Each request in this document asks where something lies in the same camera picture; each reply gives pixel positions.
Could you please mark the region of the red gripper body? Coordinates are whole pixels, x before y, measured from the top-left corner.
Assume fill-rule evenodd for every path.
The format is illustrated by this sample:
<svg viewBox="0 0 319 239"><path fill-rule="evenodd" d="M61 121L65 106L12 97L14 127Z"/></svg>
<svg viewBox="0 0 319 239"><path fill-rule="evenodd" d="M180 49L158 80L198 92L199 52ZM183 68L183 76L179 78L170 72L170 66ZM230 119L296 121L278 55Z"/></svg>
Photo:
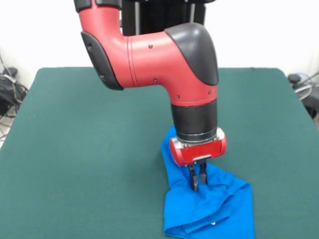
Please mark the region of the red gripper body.
<svg viewBox="0 0 319 239"><path fill-rule="evenodd" d="M200 143L190 144L181 142L177 137L169 139L169 149L174 162L178 166L196 164L198 161L207 158L216 158L226 152L227 140L224 131L217 129L217 135L213 140Z"/></svg>

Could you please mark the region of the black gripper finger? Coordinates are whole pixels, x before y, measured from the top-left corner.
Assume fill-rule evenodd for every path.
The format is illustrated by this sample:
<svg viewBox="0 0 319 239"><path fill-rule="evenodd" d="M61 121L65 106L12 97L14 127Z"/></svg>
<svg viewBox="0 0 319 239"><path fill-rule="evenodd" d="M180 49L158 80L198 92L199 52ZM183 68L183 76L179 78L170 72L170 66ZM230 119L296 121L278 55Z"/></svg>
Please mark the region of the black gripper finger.
<svg viewBox="0 0 319 239"><path fill-rule="evenodd" d="M190 174L190 186L191 186L191 189L193 191L197 191L198 190L198 176L195 172L195 166L194 164L190 164L188 165L188 169L189 169L189 174Z"/></svg>
<svg viewBox="0 0 319 239"><path fill-rule="evenodd" d="M207 163L206 161L200 164L200 181L202 184L207 184L207 174L206 174Z"/></svg>

